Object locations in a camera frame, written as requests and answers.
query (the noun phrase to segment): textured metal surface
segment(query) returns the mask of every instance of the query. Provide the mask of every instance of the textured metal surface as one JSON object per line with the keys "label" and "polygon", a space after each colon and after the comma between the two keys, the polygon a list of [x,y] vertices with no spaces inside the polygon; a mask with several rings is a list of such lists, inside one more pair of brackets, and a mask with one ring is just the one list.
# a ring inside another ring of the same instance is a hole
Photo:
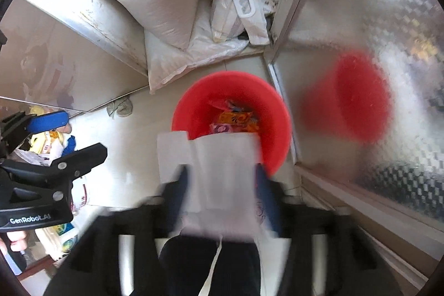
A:
{"label": "textured metal surface", "polygon": [[[444,221],[444,12],[437,0],[302,0],[275,68],[309,167]],[[363,49],[385,73],[392,118],[364,145],[307,130],[305,90],[341,51]]]}

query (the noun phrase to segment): candy wrapper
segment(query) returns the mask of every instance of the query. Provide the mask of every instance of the candy wrapper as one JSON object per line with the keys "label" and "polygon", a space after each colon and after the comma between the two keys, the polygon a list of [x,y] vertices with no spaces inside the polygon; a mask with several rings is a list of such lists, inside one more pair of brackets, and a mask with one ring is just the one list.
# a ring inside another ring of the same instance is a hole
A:
{"label": "candy wrapper", "polygon": [[259,120],[254,112],[240,107],[234,102],[227,100],[212,100],[209,103],[214,108],[222,110],[214,123],[210,125],[210,133],[237,133],[237,132],[259,132]]}

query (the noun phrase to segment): black trousers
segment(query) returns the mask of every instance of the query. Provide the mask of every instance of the black trousers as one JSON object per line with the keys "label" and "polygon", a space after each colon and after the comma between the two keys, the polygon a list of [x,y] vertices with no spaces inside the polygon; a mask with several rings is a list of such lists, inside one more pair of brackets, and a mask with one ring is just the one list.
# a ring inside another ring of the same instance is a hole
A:
{"label": "black trousers", "polygon": [[[159,256],[170,296],[198,296],[218,248],[206,238],[179,235],[169,239]],[[261,266],[254,243],[222,240],[211,280],[210,296],[260,296]]]}

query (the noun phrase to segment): tiled floor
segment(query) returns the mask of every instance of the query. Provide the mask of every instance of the tiled floor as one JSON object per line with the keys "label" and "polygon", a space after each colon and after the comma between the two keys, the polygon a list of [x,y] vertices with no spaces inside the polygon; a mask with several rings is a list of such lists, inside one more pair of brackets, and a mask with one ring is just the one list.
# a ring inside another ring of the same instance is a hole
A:
{"label": "tiled floor", "polygon": [[[132,207],[156,193],[159,186],[157,134],[170,130],[171,118],[180,97],[199,78],[216,71],[241,70],[269,81],[262,57],[252,56],[196,69],[172,84],[150,95],[142,90],[131,95],[134,105],[129,117],[111,119],[106,109],[72,119],[72,134],[77,149],[101,142],[108,148],[108,158],[94,168],[87,178],[89,202],[81,212],[79,225],[87,224],[100,206]],[[275,178],[291,194],[299,193],[300,183],[292,167],[291,156]],[[273,239],[264,233],[258,240],[263,266],[263,295],[275,295],[288,241]]]}

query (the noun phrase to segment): finger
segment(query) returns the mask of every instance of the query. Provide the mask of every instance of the finger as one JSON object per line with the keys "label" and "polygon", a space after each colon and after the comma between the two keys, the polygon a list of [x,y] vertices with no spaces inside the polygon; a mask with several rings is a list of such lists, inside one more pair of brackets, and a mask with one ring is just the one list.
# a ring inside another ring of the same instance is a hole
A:
{"label": "finger", "polygon": [[26,232],[25,231],[8,232],[7,237],[11,240],[11,242],[23,240],[26,238]]}
{"label": "finger", "polygon": [[0,238],[0,250],[1,253],[3,253],[4,255],[7,254],[7,248],[6,245],[4,244],[3,240]]}
{"label": "finger", "polygon": [[26,250],[27,243],[25,240],[18,240],[11,242],[11,251],[17,252],[17,251],[24,251]]}

